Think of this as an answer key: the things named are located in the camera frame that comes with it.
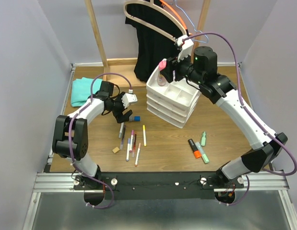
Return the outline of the blue grey glue stick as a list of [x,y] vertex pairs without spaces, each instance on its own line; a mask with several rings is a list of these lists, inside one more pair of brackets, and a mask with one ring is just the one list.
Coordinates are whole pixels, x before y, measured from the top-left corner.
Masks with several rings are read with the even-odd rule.
[[141,117],[140,116],[130,116],[129,122],[140,122]]

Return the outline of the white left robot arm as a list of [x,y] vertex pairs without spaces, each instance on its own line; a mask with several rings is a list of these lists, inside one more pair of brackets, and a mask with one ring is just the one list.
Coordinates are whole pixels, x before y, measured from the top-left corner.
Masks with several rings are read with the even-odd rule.
[[98,91],[91,91],[87,101],[79,109],[69,115],[59,115],[56,118],[52,151],[70,161],[79,172],[84,183],[90,189],[97,189],[101,185],[98,175],[100,167],[93,162],[88,151],[88,126],[99,115],[112,113],[116,122],[127,122],[132,115],[128,106],[138,101],[132,89],[119,92],[113,96],[115,84],[102,81]]

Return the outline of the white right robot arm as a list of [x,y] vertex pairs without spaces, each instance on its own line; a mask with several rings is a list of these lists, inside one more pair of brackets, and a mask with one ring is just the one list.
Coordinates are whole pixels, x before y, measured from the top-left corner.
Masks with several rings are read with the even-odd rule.
[[196,84],[195,88],[226,112],[247,138],[251,150],[215,172],[213,182],[225,188],[238,176],[263,169],[279,155],[288,138],[267,127],[244,100],[239,99],[236,85],[217,72],[217,54],[212,48],[200,46],[193,53],[193,57],[163,59],[158,69],[169,83],[185,79],[190,86]]

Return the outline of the grey capped white marker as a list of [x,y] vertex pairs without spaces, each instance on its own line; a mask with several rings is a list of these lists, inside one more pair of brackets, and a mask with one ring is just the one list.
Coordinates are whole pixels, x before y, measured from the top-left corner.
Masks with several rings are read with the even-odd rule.
[[122,122],[122,123],[120,124],[120,129],[119,129],[119,138],[121,138],[121,137],[122,137],[123,129],[124,129],[124,122]]

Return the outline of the pink capped clear bottle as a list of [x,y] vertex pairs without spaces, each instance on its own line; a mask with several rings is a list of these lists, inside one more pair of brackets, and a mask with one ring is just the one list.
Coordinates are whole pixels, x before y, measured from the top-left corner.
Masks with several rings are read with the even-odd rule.
[[158,64],[158,75],[157,75],[157,83],[159,86],[165,86],[167,83],[165,77],[161,74],[161,71],[166,68],[166,59],[163,59]]

